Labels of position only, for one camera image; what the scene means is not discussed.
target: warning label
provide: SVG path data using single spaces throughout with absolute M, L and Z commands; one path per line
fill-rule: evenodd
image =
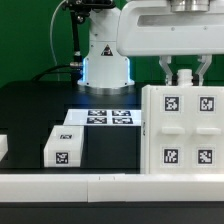
M 113 53 L 112 53 L 109 45 L 107 45 L 105 47 L 105 49 L 103 50 L 103 53 L 101 54 L 101 56 L 113 56 Z

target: black table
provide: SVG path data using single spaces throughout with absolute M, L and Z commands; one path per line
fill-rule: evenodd
M 0 174 L 139 173 L 140 127 L 85 127 L 80 168 L 44 168 L 43 149 L 68 109 L 140 109 L 141 87 L 99 96 L 79 92 L 69 82 L 7 84 L 0 89 L 0 134 L 8 135 L 9 152 Z M 217 224 L 224 223 L 224 203 L 0 203 L 1 224 L 42 222 Z

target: green backdrop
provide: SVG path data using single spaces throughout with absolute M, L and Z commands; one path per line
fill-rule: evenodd
M 15 80 L 30 80 L 54 65 L 50 52 L 49 26 L 60 0 L 7 0 L 0 3 L 0 86 Z M 117 0 L 118 7 L 125 4 Z M 81 50 L 88 53 L 88 22 L 79 27 Z M 59 64 L 72 60 L 71 22 L 68 11 L 55 21 L 54 46 Z M 137 82 L 162 82 L 158 57 L 131 58 L 132 78 Z M 174 57 L 172 70 L 198 66 L 195 56 Z M 205 84 L 224 85 L 224 56 L 214 56 Z

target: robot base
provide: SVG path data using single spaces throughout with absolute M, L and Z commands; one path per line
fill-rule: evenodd
M 135 91 L 134 85 L 124 86 L 120 88 L 96 88 L 96 87 L 79 85 L 78 88 L 80 91 L 97 95 L 119 95 Z

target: white cube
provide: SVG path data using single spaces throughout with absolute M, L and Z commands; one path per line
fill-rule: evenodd
M 0 161 L 8 152 L 7 135 L 0 135 Z
M 44 148 L 45 167 L 79 167 L 84 126 L 54 126 Z
M 141 172 L 224 173 L 223 115 L 223 87 L 144 87 Z

